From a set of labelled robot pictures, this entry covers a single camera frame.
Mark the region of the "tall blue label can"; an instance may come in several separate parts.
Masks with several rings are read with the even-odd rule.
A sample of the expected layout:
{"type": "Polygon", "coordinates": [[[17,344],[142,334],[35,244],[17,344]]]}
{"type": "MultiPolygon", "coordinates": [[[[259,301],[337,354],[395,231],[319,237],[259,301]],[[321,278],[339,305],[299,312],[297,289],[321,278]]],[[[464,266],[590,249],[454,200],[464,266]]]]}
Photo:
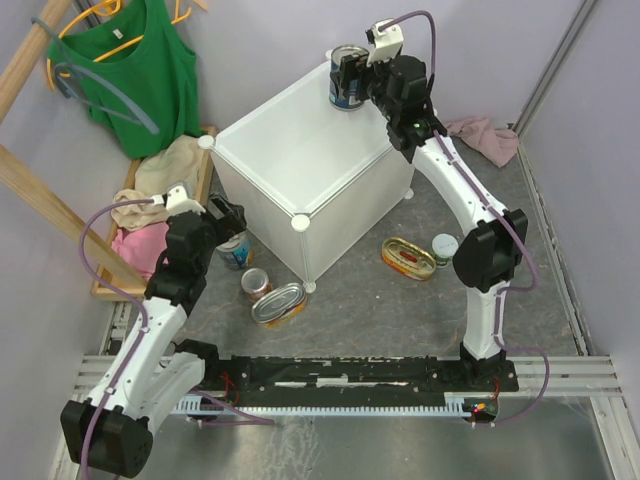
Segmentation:
{"type": "Polygon", "coordinates": [[[337,109],[353,111],[363,105],[358,99],[361,74],[358,68],[366,63],[369,51],[364,47],[345,44],[330,51],[329,101],[337,109]]]}

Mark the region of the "blue white label can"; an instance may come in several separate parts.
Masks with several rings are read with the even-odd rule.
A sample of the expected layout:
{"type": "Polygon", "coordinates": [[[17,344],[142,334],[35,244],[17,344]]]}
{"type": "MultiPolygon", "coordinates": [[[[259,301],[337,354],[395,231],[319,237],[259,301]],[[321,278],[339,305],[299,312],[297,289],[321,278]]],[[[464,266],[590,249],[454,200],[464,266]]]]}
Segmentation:
{"type": "Polygon", "coordinates": [[[217,246],[216,253],[231,270],[244,269],[253,260],[253,250],[246,232],[234,235],[229,241],[217,246]]]}

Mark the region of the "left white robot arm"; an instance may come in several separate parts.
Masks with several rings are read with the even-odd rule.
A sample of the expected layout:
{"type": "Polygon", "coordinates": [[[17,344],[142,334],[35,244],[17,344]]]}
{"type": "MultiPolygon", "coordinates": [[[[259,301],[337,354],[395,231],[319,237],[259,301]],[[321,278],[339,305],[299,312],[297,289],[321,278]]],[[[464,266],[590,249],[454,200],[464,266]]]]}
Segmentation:
{"type": "Polygon", "coordinates": [[[86,400],[70,400],[60,421],[71,460],[81,476],[91,470],[133,478],[145,466],[154,434],[188,392],[209,390],[221,378],[215,345],[184,340],[165,371],[163,353],[184,325],[206,286],[215,249],[246,229],[244,209],[219,195],[215,217],[186,199],[161,201],[169,208],[166,248],[148,281],[134,328],[86,400]]]}

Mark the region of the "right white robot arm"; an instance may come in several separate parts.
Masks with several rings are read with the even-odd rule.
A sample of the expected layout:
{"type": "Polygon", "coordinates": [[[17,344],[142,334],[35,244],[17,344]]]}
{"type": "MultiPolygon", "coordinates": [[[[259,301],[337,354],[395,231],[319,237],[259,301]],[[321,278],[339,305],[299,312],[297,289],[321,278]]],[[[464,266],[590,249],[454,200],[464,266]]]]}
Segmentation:
{"type": "Polygon", "coordinates": [[[491,195],[457,153],[436,116],[434,78],[423,61],[397,55],[370,62],[367,53],[349,54],[332,68],[330,79],[338,95],[352,93],[378,108],[391,145],[432,183],[460,225],[464,239],[453,267],[467,289],[467,326],[459,379],[481,391],[506,361],[499,323],[515,269],[527,256],[528,219],[491,195]]]}

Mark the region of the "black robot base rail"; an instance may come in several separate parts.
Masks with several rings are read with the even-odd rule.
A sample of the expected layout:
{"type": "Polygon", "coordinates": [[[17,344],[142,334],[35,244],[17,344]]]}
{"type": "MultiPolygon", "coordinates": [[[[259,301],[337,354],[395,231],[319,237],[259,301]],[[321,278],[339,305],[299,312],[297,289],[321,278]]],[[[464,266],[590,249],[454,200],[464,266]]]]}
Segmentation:
{"type": "Polygon", "coordinates": [[[514,363],[472,374],[461,360],[434,357],[220,360],[199,384],[240,407],[441,407],[448,393],[519,390],[514,363]]]}

